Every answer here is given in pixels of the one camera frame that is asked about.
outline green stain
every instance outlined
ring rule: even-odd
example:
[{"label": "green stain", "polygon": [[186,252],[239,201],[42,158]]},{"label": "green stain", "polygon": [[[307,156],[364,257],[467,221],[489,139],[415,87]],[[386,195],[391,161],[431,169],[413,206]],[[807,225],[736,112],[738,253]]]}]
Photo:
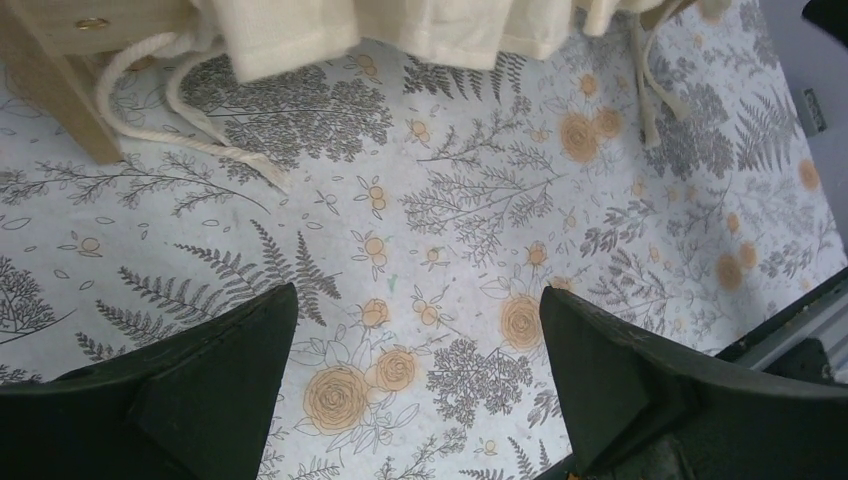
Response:
[{"label": "green stain", "polygon": [[389,283],[389,291],[395,293],[395,283],[397,283],[397,274],[392,275],[392,278],[386,281]]}]

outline gray wall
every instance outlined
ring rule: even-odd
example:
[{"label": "gray wall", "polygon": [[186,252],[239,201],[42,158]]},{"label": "gray wall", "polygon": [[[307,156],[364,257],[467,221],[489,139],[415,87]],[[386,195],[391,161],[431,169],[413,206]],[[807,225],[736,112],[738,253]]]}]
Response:
[{"label": "gray wall", "polygon": [[821,104],[829,129],[809,139],[810,149],[839,233],[846,241],[848,49],[801,18],[806,4],[807,0],[760,0],[789,88],[794,92],[812,87]]}]

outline tablecloth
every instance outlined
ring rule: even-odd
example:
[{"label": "tablecloth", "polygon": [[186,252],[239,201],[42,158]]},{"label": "tablecloth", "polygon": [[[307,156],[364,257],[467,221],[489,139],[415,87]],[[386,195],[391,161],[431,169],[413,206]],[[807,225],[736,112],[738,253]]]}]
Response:
[{"label": "tablecloth", "polygon": [[[692,107],[641,140],[629,21],[545,62],[423,64],[367,41],[238,85],[184,82],[283,194],[227,159],[123,140],[94,165],[6,75],[0,383],[47,381],[294,282],[261,479],[530,479],[570,451],[538,318],[550,284],[715,353],[846,265],[756,1],[662,27]],[[127,122],[203,135],[129,72]],[[651,97],[659,107],[659,101]]]}]

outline floral pattern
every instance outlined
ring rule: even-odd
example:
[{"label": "floral pattern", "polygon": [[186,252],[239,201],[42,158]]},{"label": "floral pattern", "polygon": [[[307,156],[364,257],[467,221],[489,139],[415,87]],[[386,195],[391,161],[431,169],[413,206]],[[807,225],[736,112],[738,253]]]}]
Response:
[{"label": "floral pattern", "polygon": [[[714,354],[846,265],[762,13],[734,3],[660,31],[650,67],[692,115],[658,112],[652,150],[626,15],[485,72],[373,41],[246,85],[225,57],[193,70],[186,100],[287,169],[287,196],[168,145],[94,165],[5,72],[0,384],[293,282],[261,480],[533,478],[571,448],[546,286]],[[128,72],[113,108],[202,136],[163,105],[173,66]]]}]

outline drawstring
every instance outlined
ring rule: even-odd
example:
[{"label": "drawstring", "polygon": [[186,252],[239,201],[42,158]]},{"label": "drawstring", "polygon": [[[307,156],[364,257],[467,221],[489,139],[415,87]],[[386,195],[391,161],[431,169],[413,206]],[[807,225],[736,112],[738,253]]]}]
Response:
[{"label": "drawstring", "polygon": [[674,113],[674,117],[677,120],[685,120],[691,110],[689,109],[689,105],[687,105],[683,100],[680,99],[673,92],[669,92],[664,89],[659,83],[657,83],[656,79],[654,79],[653,73],[651,73],[651,69],[648,66],[648,54],[651,53],[651,48],[653,47],[654,40],[657,36],[657,30],[665,23],[668,18],[674,13],[677,8],[680,6],[683,0],[674,0],[670,2],[662,15],[657,22],[657,25],[651,30],[651,33],[648,35],[648,40],[645,42],[644,51],[643,48],[640,47],[639,32],[642,30],[642,26],[639,23],[639,16],[636,15],[633,17],[633,28],[631,30],[631,45],[633,49],[633,62],[636,66],[636,89],[638,90],[639,95],[639,108],[642,112],[642,128],[645,131],[645,145],[648,148],[658,147],[661,143],[660,135],[657,131],[657,115],[654,111],[654,106],[648,100],[648,95],[645,87],[645,80],[647,80],[648,85],[656,92],[656,94],[662,99],[662,101],[671,108],[671,111]]},{"label": "drawstring", "polygon": [[183,35],[173,32],[160,33],[131,45],[126,50],[115,55],[109,66],[101,74],[95,89],[95,103],[98,110],[100,110],[100,114],[109,126],[123,135],[153,142],[171,143],[193,148],[210,155],[232,158],[253,168],[273,185],[285,191],[289,182],[287,175],[279,167],[271,163],[271,160],[267,156],[230,146],[226,136],[218,132],[203,112],[186,105],[179,99],[179,85],[182,79],[194,66],[224,53],[220,44],[216,44],[216,46],[206,52],[192,55],[180,65],[176,72],[177,75],[174,75],[168,81],[166,86],[166,100],[169,106],[175,112],[183,115],[189,123],[221,141],[225,146],[213,145],[170,132],[133,127],[112,112],[109,105],[109,96],[115,88],[115,83],[121,78],[127,67],[148,55],[176,56],[188,52],[196,46],[196,42],[197,36],[192,33]]}]

